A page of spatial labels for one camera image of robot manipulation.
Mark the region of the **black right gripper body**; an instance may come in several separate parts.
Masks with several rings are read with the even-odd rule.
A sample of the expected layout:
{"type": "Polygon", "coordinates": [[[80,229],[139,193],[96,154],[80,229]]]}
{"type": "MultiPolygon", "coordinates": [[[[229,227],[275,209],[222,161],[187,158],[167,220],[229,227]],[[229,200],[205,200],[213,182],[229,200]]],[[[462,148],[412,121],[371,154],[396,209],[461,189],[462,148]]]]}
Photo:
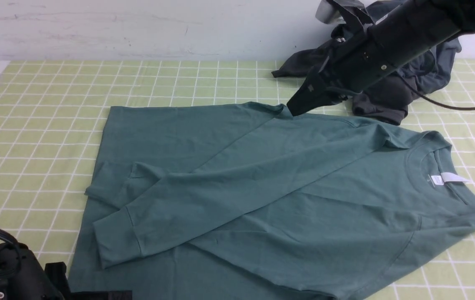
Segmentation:
{"type": "Polygon", "coordinates": [[[394,73],[400,65],[400,34],[387,25],[346,28],[352,36],[333,40],[325,62],[316,69],[316,91],[359,94],[394,73]]]}

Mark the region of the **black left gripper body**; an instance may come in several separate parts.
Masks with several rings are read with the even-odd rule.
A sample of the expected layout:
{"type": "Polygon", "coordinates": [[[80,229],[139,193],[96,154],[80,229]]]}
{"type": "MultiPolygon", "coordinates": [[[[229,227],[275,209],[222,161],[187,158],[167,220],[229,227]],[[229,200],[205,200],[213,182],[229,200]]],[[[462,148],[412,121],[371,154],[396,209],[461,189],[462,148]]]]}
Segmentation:
{"type": "Polygon", "coordinates": [[[64,262],[41,267],[33,252],[0,244],[0,300],[131,300],[130,290],[72,292],[64,262]]]}

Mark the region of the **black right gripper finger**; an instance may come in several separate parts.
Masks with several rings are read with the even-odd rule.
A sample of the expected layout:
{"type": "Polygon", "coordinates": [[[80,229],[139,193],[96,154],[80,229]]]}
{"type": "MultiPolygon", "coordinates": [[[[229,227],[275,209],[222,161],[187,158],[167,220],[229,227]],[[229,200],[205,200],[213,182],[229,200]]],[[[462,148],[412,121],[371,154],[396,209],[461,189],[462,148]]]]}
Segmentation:
{"type": "Polygon", "coordinates": [[[326,91],[331,89],[328,79],[315,71],[311,71],[305,78],[301,87],[287,102],[287,108],[292,116],[322,108],[326,105],[326,91]]]}
{"type": "Polygon", "coordinates": [[[351,91],[347,90],[327,90],[326,91],[326,105],[337,105],[351,97],[351,91]]]}

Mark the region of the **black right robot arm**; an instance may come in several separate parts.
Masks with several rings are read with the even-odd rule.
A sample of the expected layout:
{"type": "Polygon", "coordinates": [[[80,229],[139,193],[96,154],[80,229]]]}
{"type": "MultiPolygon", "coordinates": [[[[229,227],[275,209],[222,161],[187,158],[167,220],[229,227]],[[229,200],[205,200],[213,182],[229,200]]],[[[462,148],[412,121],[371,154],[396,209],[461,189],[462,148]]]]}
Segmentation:
{"type": "Polygon", "coordinates": [[[340,15],[352,37],[332,39],[287,102],[293,116],[336,105],[360,94],[440,43],[475,33],[475,0],[407,0],[376,23],[355,0],[328,0],[319,7],[326,23],[340,15]]]}

